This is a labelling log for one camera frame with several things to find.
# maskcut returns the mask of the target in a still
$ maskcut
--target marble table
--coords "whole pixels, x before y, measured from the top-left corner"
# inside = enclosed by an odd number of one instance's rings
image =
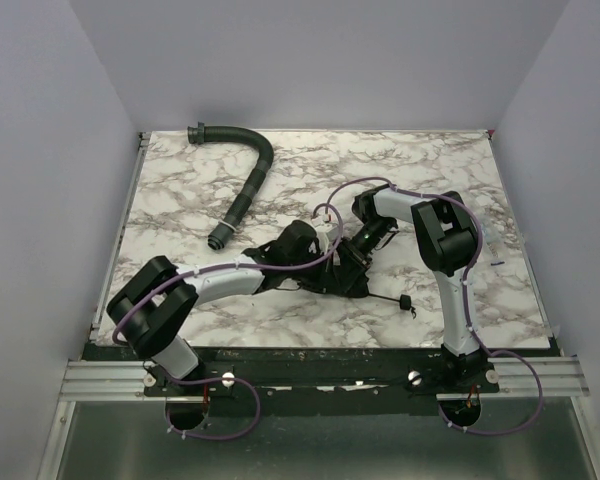
[[[476,267],[475,292],[479,333],[487,345],[549,345],[484,132],[261,133],[274,146],[273,167],[237,234],[219,252],[209,249],[206,237],[240,190],[256,152],[232,144],[189,145],[186,132],[151,135],[108,298],[153,256],[166,255],[186,265],[232,261],[243,249],[276,238],[294,219],[309,220],[313,207],[343,182],[383,176],[410,190],[456,190],[484,221],[489,241]],[[349,235],[360,226],[351,213],[353,196],[372,186],[352,186],[335,199]],[[417,317],[378,298],[271,291],[194,309],[181,335],[200,346],[440,345],[440,298],[433,275],[420,259],[412,226],[401,224],[389,246],[375,254],[369,277],[373,293],[410,294]],[[110,345],[112,330],[105,313],[96,343]]]

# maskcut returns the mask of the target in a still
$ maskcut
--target hose end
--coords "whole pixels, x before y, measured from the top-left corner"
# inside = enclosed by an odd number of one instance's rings
[[[223,223],[219,223],[216,228],[209,234],[207,238],[207,245],[211,250],[222,250],[224,246],[229,243],[229,240],[233,236],[233,230],[227,227]]]
[[[204,143],[204,123],[198,122],[198,127],[187,127],[187,137],[191,145],[202,145]]]

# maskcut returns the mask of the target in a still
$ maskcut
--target vacuum hose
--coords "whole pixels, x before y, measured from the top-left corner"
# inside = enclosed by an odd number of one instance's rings
[[[209,234],[207,241],[209,247],[213,250],[221,250],[233,236],[264,183],[267,172],[273,164],[273,147],[269,140],[262,135],[246,128],[205,127],[204,123],[198,123],[197,128],[187,128],[187,134],[189,143],[192,145],[209,142],[241,143],[255,148],[259,153],[256,166],[251,170],[242,190],[227,210],[224,218]]]

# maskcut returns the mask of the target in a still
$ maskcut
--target robotic arm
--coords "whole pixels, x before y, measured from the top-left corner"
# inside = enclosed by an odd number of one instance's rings
[[[444,196],[462,202],[456,192]],[[352,238],[343,238],[327,261],[294,271],[240,268],[180,280],[163,292],[161,301],[148,302],[138,310],[121,333],[140,359],[151,358],[172,377],[185,378],[199,365],[195,352],[178,336],[193,307],[231,295],[262,293],[288,278],[319,294],[366,297],[372,252],[385,237],[390,236],[384,245],[393,238],[401,220],[414,225],[420,255],[438,283],[444,315],[443,353],[466,371],[467,363],[480,354],[466,327],[462,299],[461,278],[477,248],[469,216],[450,202],[413,199],[387,186],[355,197],[352,211],[363,226]],[[314,226],[295,220],[276,240],[245,250],[236,264],[294,266],[316,260],[334,238],[336,226],[324,220]],[[177,267],[166,257],[153,258],[109,302],[107,313],[118,324],[152,290],[177,275]],[[467,286],[470,312],[475,315],[470,280]]]

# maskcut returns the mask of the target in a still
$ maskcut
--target wall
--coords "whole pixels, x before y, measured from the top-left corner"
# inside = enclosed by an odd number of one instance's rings
[[[584,366],[600,421],[600,0],[572,0],[495,135],[561,345]]]
[[[137,134],[66,0],[0,0],[0,479],[35,478]]]
[[[71,0],[141,129],[493,128],[567,0]]]

